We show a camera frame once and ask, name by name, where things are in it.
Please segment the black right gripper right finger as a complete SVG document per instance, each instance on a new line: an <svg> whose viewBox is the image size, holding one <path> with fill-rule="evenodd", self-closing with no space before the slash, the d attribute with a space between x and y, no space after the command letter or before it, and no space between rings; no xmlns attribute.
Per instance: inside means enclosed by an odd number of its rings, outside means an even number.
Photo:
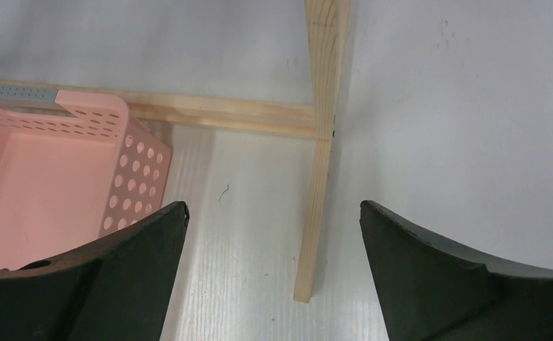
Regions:
<svg viewBox="0 0 553 341"><path fill-rule="evenodd" d="M425 229L371 200L360 226L390 340L553 340L553 270Z"/></svg>

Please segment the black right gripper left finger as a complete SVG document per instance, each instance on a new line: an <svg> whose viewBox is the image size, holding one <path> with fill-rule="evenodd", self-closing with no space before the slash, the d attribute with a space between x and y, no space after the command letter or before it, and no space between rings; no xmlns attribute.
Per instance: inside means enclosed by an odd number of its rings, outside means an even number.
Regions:
<svg viewBox="0 0 553 341"><path fill-rule="evenodd" d="M0 270L0 340L158 340L190 211L172 202L76 249Z"/></svg>

